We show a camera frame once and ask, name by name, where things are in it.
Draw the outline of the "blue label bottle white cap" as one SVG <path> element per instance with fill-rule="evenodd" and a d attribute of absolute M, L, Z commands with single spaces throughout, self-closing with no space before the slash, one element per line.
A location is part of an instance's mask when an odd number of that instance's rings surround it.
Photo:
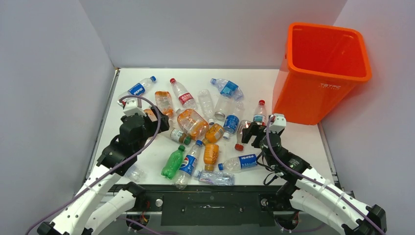
<path fill-rule="evenodd" d="M 232 103 L 229 114 L 227 115 L 223 125 L 224 139 L 228 140 L 231 135 L 236 132 L 240 120 L 243 117 L 244 111 L 245 107 L 242 101 L 236 101 Z"/>

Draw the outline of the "orange juice bottle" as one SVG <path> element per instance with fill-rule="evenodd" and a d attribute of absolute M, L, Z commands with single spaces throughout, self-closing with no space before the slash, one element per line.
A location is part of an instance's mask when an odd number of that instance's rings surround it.
<path fill-rule="evenodd" d="M 204 151 L 204 163 L 206 171 L 214 171 L 215 164 L 217 162 L 217 158 L 219 156 L 219 145 L 208 143 L 205 145 Z"/>
<path fill-rule="evenodd" d="M 217 143 L 224 134 L 224 128 L 218 124 L 213 124 L 206 132 L 204 139 L 202 140 L 203 145 L 208 143 Z"/>

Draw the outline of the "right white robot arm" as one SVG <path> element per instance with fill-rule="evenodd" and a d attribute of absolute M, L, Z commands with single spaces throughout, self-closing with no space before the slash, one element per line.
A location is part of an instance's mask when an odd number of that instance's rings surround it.
<path fill-rule="evenodd" d="M 275 160 L 274 169 L 286 183 L 277 191 L 280 208 L 303 211 L 333 228 L 341 235 L 384 235 L 386 212 L 379 205 L 369 206 L 348 195 L 324 178 L 306 160 L 281 144 L 283 130 L 274 123 L 252 123 L 243 129 L 242 142 L 252 136 L 267 160 Z"/>

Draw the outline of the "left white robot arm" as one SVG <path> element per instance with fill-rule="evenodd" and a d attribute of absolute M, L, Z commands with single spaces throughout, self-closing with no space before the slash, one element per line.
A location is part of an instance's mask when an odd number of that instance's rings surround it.
<path fill-rule="evenodd" d="M 140 211 L 146 204 L 144 188 L 129 182 L 117 197 L 118 202 L 99 206 L 108 190 L 125 175 L 156 135 L 169 130 L 168 116 L 153 108 L 156 120 L 147 115 L 123 116 L 119 134 L 105 147 L 88 179 L 68 205 L 50 222 L 42 222 L 40 235 L 95 235 L 121 213 Z"/>

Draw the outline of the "orange plastic bin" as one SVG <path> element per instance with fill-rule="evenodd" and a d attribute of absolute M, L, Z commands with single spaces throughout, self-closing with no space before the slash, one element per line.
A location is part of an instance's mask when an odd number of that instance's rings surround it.
<path fill-rule="evenodd" d="M 372 77 L 362 34 L 354 29 L 292 23 L 273 89 L 274 113 L 318 124 L 356 86 Z"/>

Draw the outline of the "flat orange crushed bottle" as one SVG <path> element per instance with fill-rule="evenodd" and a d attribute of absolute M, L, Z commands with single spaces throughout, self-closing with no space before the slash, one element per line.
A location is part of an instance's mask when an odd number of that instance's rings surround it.
<path fill-rule="evenodd" d="M 150 118 L 150 120 L 152 122 L 158 122 L 158 116 L 157 116 L 157 112 L 153 111 L 152 108 L 147 108 L 143 110 L 145 112 L 145 114 Z"/>

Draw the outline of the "clear bottle red cap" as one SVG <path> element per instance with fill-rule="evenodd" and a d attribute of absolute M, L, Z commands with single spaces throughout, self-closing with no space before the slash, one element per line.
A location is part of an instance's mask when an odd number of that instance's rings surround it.
<path fill-rule="evenodd" d="M 246 129 L 250 126 L 249 120 L 241 120 L 236 130 L 236 144 L 234 146 L 235 150 L 243 151 L 244 150 L 244 143 L 242 142 L 243 138 L 243 129 Z"/>

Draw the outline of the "crushed orange label bottle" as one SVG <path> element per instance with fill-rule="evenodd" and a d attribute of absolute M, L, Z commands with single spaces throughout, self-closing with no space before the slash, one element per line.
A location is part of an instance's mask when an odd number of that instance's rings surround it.
<path fill-rule="evenodd" d="M 171 94 L 167 91 L 157 91 L 155 92 L 155 100 L 159 110 L 172 119 L 174 112 Z"/>

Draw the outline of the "red cap teal label bottle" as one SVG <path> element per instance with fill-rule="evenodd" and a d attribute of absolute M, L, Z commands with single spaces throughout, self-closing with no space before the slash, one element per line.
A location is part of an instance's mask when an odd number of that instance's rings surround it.
<path fill-rule="evenodd" d="M 267 111 L 265 107 L 265 101 L 259 100 L 258 106 L 255 109 L 254 116 L 253 116 L 253 122 L 255 122 L 258 125 L 265 125 L 267 122 Z"/>

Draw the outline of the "clear Pepsi bottle top left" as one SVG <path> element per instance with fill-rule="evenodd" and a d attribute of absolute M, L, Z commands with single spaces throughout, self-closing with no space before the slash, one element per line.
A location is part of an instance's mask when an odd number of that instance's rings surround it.
<path fill-rule="evenodd" d="M 126 102 L 131 98 L 128 97 L 128 98 L 122 99 L 123 97 L 127 95 L 143 95 L 156 84 L 156 81 L 157 79 L 155 76 L 151 76 L 151 77 L 141 80 L 137 84 L 133 85 L 130 89 L 126 90 L 124 93 L 119 95 L 117 98 L 117 104 L 120 105 L 121 107 L 124 107 Z"/>

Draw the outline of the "Pepsi bottle lying right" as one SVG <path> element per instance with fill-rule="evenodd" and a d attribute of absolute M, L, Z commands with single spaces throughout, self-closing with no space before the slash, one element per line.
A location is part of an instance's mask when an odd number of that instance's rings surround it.
<path fill-rule="evenodd" d="M 257 166 L 257 155 L 249 154 L 230 158 L 218 164 L 220 171 L 239 172 L 241 170 Z"/>

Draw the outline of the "red cap water bottle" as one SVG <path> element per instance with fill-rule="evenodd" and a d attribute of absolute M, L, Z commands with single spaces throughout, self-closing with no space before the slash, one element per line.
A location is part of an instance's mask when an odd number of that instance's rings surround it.
<path fill-rule="evenodd" d="M 178 82 L 175 78 L 170 79 L 170 84 L 173 88 L 173 93 L 179 100 L 180 104 L 186 109 L 197 109 L 197 103 L 192 94 L 184 87 L 184 85 Z"/>

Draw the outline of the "large orange crushed bottle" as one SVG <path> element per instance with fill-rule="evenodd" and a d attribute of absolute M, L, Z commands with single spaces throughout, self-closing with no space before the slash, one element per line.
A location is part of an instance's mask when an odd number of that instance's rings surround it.
<path fill-rule="evenodd" d="M 177 109 L 177 123 L 192 140 L 203 138 L 209 129 L 207 121 L 194 109 Z"/>

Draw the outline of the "green plastic bottle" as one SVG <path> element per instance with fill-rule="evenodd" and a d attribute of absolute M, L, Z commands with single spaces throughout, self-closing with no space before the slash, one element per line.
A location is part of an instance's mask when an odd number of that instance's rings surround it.
<path fill-rule="evenodd" d="M 168 158 L 165 166 L 161 170 L 161 175 L 165 178 L 172 180 L 180 168 L 184 159 L 185 146 L 180 145 L 176 151 L 174 151 Z"/>

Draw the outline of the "blue cap bottle left edge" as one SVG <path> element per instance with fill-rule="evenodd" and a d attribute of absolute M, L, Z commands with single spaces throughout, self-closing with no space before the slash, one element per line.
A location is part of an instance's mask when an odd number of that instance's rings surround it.
<path fill-rule="evenodd" d="M 128 178 L 132 182 L 140 183 L 145 178 L 145 172 L 136 165 L 132 165 L 126 171 L 124 177 Z"/>

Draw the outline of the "crushed Ganten water bottle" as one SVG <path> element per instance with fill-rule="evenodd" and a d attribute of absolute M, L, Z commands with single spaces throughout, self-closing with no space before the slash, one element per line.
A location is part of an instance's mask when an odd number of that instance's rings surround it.
<path fill-rule="evenodd" d="M 197 170 L 193 177 L 201 183 L 214 186 L 234 186 L 235 183 L 233 174 L 219 171 Z"/>

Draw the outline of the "clear bottle white cap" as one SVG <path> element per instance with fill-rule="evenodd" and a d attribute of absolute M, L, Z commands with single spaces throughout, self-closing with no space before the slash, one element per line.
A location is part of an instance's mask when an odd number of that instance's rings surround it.
<path fill-rule="evenodd" d="M 198 93 L 198 99 L 203 112 L 204 117 L 206 118 L 209 125 L 214 124 L 214 112 L 213 112 L 213 102 L 209 90 L 204 89 Z"/>

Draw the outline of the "Pepsi bottle centre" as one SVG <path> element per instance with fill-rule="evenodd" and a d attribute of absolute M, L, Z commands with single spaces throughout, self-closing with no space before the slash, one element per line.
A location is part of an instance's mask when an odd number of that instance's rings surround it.
<path fill-rule="evenodd" d="M 173 178 L 176 188 L 184 189 L 188 185 L 193 171 L 197 166 L 202 147 L 203 142 L 201 140 L 197 140 L 187 152 L 175 177 Z"/>

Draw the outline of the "crushed blue label bottle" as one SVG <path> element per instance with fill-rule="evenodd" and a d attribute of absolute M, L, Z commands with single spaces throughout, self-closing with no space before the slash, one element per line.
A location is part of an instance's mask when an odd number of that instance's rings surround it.
<path fill-rule="evenodd" d="M 212 78 L 210 83 L 218 89 L 220 95 L 233 98 L 235 101 L 243 100 L 244 98 L 241 88 L 230 80 Z"/>

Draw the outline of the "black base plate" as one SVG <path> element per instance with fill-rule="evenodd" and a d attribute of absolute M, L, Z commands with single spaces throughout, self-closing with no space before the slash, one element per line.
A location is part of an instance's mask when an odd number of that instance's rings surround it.
<path fill-rule="evenodd" d="M 163 226 L 274 226 L 296 209 L 278 197 L 279 186 L 143 185 L 141 202 L 128 215 L 159 215 Z"/>

